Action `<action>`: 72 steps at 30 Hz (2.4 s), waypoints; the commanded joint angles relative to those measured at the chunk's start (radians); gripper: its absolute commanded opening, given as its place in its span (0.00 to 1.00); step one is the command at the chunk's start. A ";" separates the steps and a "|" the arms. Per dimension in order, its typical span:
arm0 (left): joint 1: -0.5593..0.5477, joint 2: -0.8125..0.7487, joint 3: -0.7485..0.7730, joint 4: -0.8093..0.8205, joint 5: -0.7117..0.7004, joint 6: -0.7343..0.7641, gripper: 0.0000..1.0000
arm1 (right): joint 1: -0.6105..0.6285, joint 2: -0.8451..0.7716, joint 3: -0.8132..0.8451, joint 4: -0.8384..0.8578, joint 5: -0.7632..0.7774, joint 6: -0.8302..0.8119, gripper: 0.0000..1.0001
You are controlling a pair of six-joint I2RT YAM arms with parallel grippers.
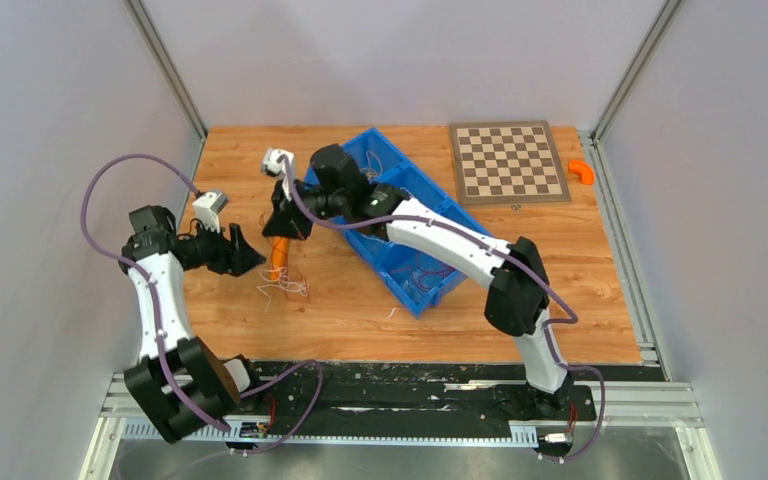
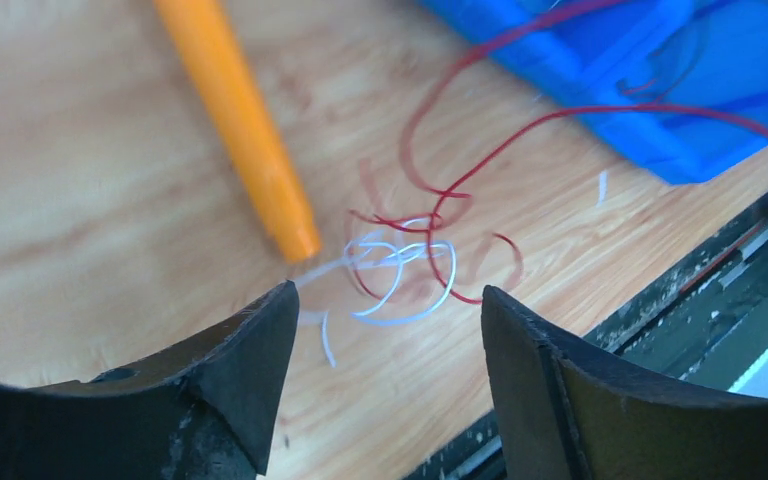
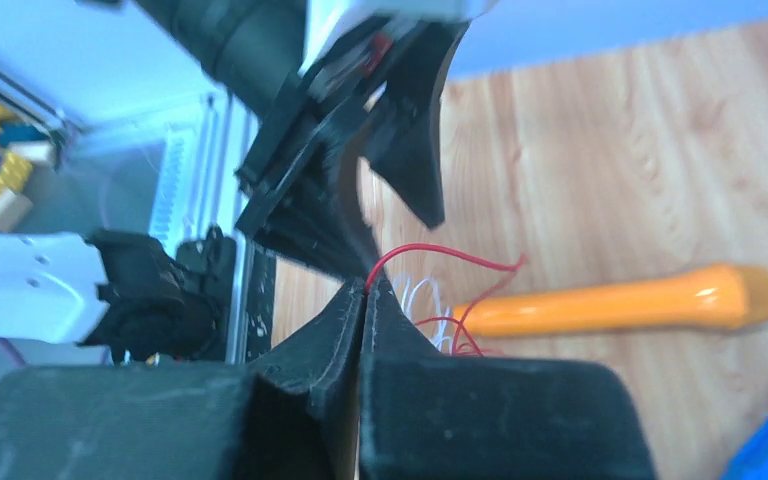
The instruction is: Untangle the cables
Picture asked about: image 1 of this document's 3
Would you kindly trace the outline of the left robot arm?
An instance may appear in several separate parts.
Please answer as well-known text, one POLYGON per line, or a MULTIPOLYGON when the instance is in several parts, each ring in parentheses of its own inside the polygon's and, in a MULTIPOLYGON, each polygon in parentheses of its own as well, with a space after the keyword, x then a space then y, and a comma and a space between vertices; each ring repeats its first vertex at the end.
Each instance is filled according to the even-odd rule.
POLYGON ((193 333, 184 274, 205 267, 239 277, 264 264, 264 256, 236 223, 217 231, 198 224, 181 235, 172 212, 158 205, 130 212, 129 221, 134 232, 119 265, 137 294, 142 340, 137 364, 124 373, 127 391, 170 444, 208 424, 223 426, 235 410, 260 410, 266 388, 251 362, 242 355, 221 360, 193 333))

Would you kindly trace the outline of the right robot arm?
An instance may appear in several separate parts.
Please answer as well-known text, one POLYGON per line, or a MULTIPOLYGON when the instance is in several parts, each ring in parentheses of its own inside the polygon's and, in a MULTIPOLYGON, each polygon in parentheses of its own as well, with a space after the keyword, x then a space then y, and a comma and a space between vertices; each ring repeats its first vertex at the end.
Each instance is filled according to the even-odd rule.
POLYGON ((373 182, 339 145, 316 152, 317 183, 296 179, 293 153, 267 149, 262 173, 275 178, 273 215, 267 237, 307 238, 314 225, 356 231, 412 248, 444 263, 485 288, 486 320, 513 337, 522 357, 531 403, 544 417, 556 417, 571 403, 566 375, 554 359, 554 345, 541 331, 548 315, 548 278, 533 242, 514 243, 450 220, 393 185, 373 182))

